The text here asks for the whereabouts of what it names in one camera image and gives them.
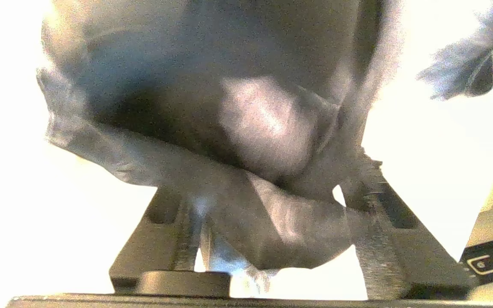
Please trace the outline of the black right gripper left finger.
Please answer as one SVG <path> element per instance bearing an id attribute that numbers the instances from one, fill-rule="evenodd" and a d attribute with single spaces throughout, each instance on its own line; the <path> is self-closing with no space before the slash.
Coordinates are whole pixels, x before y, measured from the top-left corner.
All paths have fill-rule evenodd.
<path id="1" fill-rule="evenodd" d="M 184 195 L 158 188 L 110 267 L 115 293 L 213 296 L 213 277 L 194 271 L 199 230 Z"/>

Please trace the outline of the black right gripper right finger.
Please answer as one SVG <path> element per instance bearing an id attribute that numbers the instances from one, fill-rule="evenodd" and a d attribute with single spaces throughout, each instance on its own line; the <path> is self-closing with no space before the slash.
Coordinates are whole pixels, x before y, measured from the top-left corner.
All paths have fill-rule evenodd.
<path id="1" fill-rule="evenodd" d="M 347 222 L 369 300 L 464 300 L 476 280 L 359 149 L 348 162 Z"/>

